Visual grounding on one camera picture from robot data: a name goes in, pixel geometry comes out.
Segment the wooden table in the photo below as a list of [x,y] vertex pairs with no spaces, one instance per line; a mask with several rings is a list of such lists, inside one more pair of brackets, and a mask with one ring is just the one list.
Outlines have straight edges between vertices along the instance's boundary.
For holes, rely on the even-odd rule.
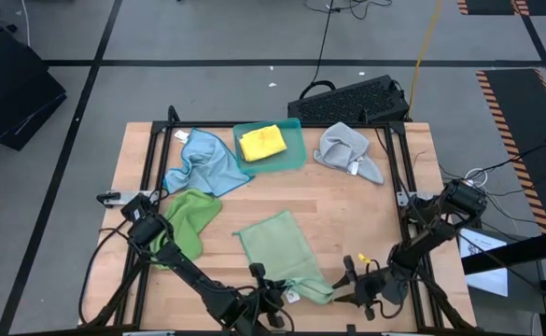
[[[150,123],[127,125],[113,178],[113,189],[138,189],[149,130]],[[231,128],[205,130],[216,134],[233,149]],[[368,154],[385,177],[383,186],[315,162],[312,153],[318,147],[324,130],[304,129],[308,161],[302,169],[257,175],[250,183],[221,198],[221,212],[201,233],[203,255],[196,260],[198,267],[227,286],[254,284],[241,244],[231,233],[283,210],[290,210],[297,219],[329,283],[343,276],[345,255],[352,255],[357,260],[357,254],[363,253],[385,265],[391,246],[401,240],[388,157],[379,145],[374,129],[357,130],[371,141]],[[425,123],[408,123],[406,130],[418,190],[439,193],[442,190],[441,174],[429,126]],[[157,143],[150,186],[155,185],[162,138],[160,136]],[[181,165],[179,155],[183,145],[176,139],[172,141],[167,166],[178,167]],[[395,135],[394,144],[400,176],[405,180],[400,164],[399,140]],[[162,202],[162,212],[172,199],[169,197]],[[115,227],[122,221],[119,210],[119,207],[105,210],[103,228]],[[101,233],[99,239],[102,240],[105,235],[106,232]],[[87,318],[96,316],[119,285],[127,250],[126,242],[114,237],[105,244],[94,262],[84,301]],[[432,251],[431,260],[436,280],[449,295],[451,304],[468,322],[475,325],[455,240]],[[364,265],[359,261],[356,264],[362,271]],[[421,291],[426,323],[431,326],[426,289],[421,287]],[[128,322],[131,321],[135,294],[133,288],[126,310],[125,321]],[[372,322],[366,320],[362,309],[347,303],[316,305],[301,300],[286,304],[286,309],[295,320],[297,331],[345,331],[346,324],[356,325],[358,331],[416,331],[411,296],[408,296],[403,311],[396,318],[386,320],[377,313],[377,318]],[[396,309],[397,306],[385,303],[387,314]],[[261,321],[268,326],[264,316]],[[200,297],[193,290],[171,271],[154,267],[148,279],[141,328],[220,329],[217,322],[206,313]]]

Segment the white paper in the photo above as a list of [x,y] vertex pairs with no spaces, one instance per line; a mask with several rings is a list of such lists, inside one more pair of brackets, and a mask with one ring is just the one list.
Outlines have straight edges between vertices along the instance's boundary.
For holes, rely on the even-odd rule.
[[[481,233],[463,229],[461,235],[468,238],[474,244],[484,251],[493,248],[505,246],[507,243],[498,239],[485,236]],[[459,255],[461,258],[481,253],[478,248],[468,243],[465,239],[459,238]],[[500,296],[507,297],[509,292],[507,288],[507,269],[498,269],[488,272],[466,275],[468,286],[485,290]]]
[[188,137],[189,137],[189,133],[186,133],[186,132],[183,132],[181,130],[175,132],[175,134],[173,134],[174,137],[176,137],[177,139],[179,139],[179,142],[181,142],[182,144],[185,144],[188,142]]
[[288,303],[293,303],[300,300],[300,294],[298,294],[298,292],[294,291],[293,289],[285,292],[285,297],[287,298]]
[[353,161],[347,166],[347,173],[350,175],[357,175],[357,168],[359,168],[359,162]]
[[179,140],[186,140],[188,139],[189,133],[183,132],[181,130],[175,132],[174,137],[176,137]]

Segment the towel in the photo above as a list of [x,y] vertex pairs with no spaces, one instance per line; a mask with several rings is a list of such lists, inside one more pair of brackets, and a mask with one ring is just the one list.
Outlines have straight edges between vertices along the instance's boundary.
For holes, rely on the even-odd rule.
[[248,162],[268,158],[287,149],[277,125],[263,127],[242,135],[239,144]]
[[[163,216],[173,227],[175,243],[189,259],[196,259],[202,254],[202,241],[199,234],[218,214],[221,207],[219,199],[197,189],[188,189],[169,203],[167,212]],[[162,232],[150,243],[150,251],[159,252],[167,241]],[[158,267],[167,269],[165,266],[158,265]]]
[[316,303],[331,300],[333,289],[318,269],[316,256],[288,211],[234,232],[249,263],[261,262],[266,278],[285,285]]
[[240,172],[227,146],[208,132],[191,130],[181,160],[183,166],[170,169],[164,177],[163,185],[171,193],[194,188],[219,197],[252,179]]
[[382,185],[385,180],[367,154],[369,146],[370,141],[364,135],[339,121],[322,133],[320,149],[314,150],[314,159],[329,168],[358,174]]

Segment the tag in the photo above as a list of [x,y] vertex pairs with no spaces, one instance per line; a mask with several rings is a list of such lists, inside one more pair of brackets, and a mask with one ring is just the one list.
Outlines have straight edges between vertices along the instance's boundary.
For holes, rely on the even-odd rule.
[[287,299],[288,303],[294,303],[300,300],[300,294],[293,289],[290,289],[285,292],[285,298]]
[[181,130],[175,132],[175,134],[173,134],[174,137],[176,137],[177,139],[181,140],[181,143],[185,144],[188,142],[188,136],[189,136],[189,133],[185,133]]
[[353,161],[347,166],[347,173],[350,175],[357,175],[357,168],[359,168],[359,162]]

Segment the light green cloth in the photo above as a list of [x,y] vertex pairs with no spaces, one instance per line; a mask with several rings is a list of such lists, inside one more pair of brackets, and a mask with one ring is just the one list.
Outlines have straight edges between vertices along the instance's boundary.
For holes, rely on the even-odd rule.
[[261,262],[266,279],[287,280],[286,285],[316,303],[328,303],[332,287],[318,269],[316,257],[288,211],[234,232],[249,263]]
[[[169,204],[163,216],[173,226],[175,243],[189,259],[196,259],[202,254],[202,240],[199,234],[218,214],[221,207],[219,199],[197,189],[184,191]],[[167,238],[162,232],[150,243],[150,250],[157,253],[166,242]]]

